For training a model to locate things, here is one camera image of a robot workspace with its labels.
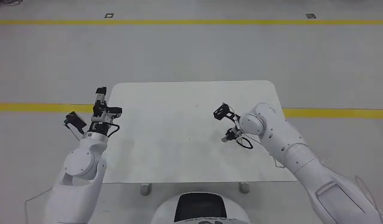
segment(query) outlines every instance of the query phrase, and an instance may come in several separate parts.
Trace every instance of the cable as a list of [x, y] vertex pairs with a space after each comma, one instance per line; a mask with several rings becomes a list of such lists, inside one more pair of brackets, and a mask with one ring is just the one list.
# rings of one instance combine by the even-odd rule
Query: cable
[[38, 198], [39, 196], [41, 196], [41, 195], [45, 194], [46, 192], [49, 192], [50, 190], [52, 190], [52, 188], [53, 188], [53, 187], [51, 187], [51, 188], [49, 188], [49, 189], [47, 189], [47, 190], [45, 190], [45, 191], [41, 192], [39, 195], [37, 195], [37, 196], [34, 196], [33, 198], [29, 198], [28, 200], [26, 200], [26, 201], [24, 202], [24, 216], [25, 216], [25, 224], [28, 224], [28, 223], [29, 223], [29, 222], [28, 222], [28, 210], [27, 210], [27, 203], [28, 203], [29, 201], [31, 201], [31, 200], [33, 200], [33, 199], [36, 199], [36, 198]]
[[117, 124], [109, 123], [109, 125], [111, 125], [111, 126], [115, 126], [115, 127], [117, 127], [117, 129], [114, 130], [112, 133], [110, 133], [110, 134], [108, 135], [108, 138], [109, 138], [110, 136], [112, 136], [115, 132], [117, 132], [118, 130], [120, 130], [120, 126], [117, 125]]
[[[245, 148], [245, 149], [253, 149], [253, 148], [254, 148], [253, 145], [251, 144], [251, 142], [249, 141], [249, 139], [244, 138], [244, 137], [240, 137], [240, 139], [241, 139], [241, 143], [238, 141], [238, 138], [237, 138], [237, 140], [235, 140], [235, 141], [236, 141], [241, 147], [243, 147], [243, 148]], [[248, 147], [248, 146], [243, 145], [242, 140], [245, 140], [250, 146]]]
[[[360, 184], [359, 182], [364, 186], [364, 188], [366, 189], [367, 193], [364, 193], [360, 187]], [[373, 195], [371, 195], [370, 193], [370, 190], [369, 188], [366, 186], [366, 184], [364, 183], [364, 181], [359, 177], [359, 176], [355, 176], [355, 182], [357, 183], [357, 186], [359, 187], [359, 189], [361, 190], [361, 192], [363, 193], [363, 195], [371, 202], [371, 204], [373, 205], [373, 207], [376, 209], [376, 211], [378, 212], [378, 215], [379, 215], [379, 218], [381, 220], [381, 223], [383, 224], [383, 217], [382, 217], [382, 213], [380, 212], [376, 202], [375, 202], [375, 198], [373, 197]]]
[[64, 126], [66, 126], [73, 133], [73, 135], [77, 139], [77, 141], [80, 140], [68, 125], [64, 125]]

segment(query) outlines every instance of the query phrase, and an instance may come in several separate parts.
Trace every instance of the black cable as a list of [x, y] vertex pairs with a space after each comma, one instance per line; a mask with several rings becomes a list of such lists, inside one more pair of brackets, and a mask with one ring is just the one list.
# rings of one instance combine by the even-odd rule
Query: black cable
[[[251, 144], [251, 142], [249, 141], [249, 139], [244, 138], [244, 137], [239, 137], [239, 138], [241, 139], [241, 142], [239, 142], [238, 139], [235, 140], [235, 141], [236, 141], [241, 147], [243, 147], [243, 148], [245, 148], [245, 149], [253, 149], [253, 148], [254, 148], [253, 145]], [[249, 146], [249, 147], [244, 146], [244, 145], [242, 144], [242, 140], [245, 140], [250, 146]]]
[[118, 130], [120, 130], [120, 126], [117, 125], [117, 124], [109, 123], [109, 125], [111, 125], [111, 126], [115, 126], [115, 127], [117, 127], [117, 129], [114, 130], [112, 133], [110, 133], [110, 134], [108, 135], [108, 138], [109, 138], [110, 136], [112, 136], [112, 134], [114, 134], [115, 132], [117, 132]]

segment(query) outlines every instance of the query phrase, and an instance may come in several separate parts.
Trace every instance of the floor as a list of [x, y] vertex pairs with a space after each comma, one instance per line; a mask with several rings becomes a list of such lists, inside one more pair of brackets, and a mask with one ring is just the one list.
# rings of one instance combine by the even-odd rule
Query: floor
[[[1, 25], [0, 102], [91, 104], [99, 86], [121, 82], [269, 80], [283, 107], [383, 107], [382, 25], [225, 25], [225, 20], [383, 20], [382, 0], [24, 0], [1, 20], [74, 20]], [[152, 25], [76, 25], [76, 20], [153, 20]], [[197, 25], [193, 20], [221, 20]], [[156, 20], [191, 20], [156, 25]], [[23, 223], [24, 201], [52, 186], [77, 142], [65, 113], [0, 113], [0, 223]], [[359, 175], [383, 208], [383, 121], [289, 121], [333, 169]], [[297, 182], [104, 185], [91, 224], [148, 223], [166, 199], [192, 190], [226, 195], [253, 223], [320, 223]], [[40, 223], [47, 194], [28, 203]]]

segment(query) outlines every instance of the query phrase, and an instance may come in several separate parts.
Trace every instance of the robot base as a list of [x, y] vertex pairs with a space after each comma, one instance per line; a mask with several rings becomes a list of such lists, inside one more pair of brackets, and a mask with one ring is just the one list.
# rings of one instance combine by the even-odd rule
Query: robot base
[[189, 192], [165, 201], [151, 224], [176, 223], [198, 217], [221, 217], [250, 223], [245, 210], [232, 200], [209, 192]]

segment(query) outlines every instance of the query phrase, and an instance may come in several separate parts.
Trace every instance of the white tabletop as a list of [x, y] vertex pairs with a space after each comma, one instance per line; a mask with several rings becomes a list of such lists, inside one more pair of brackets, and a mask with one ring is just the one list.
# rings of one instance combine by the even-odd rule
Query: white tabletop
[[104, 152], [104, 183], [295, 181], [259, 144], [247, 150], [221, 138], [233, 126], [212, 113], [225, 102], [241, 115], [268, 102], [284, 118], [269, 81], [120, 83], [108, 105], [121, 126]]

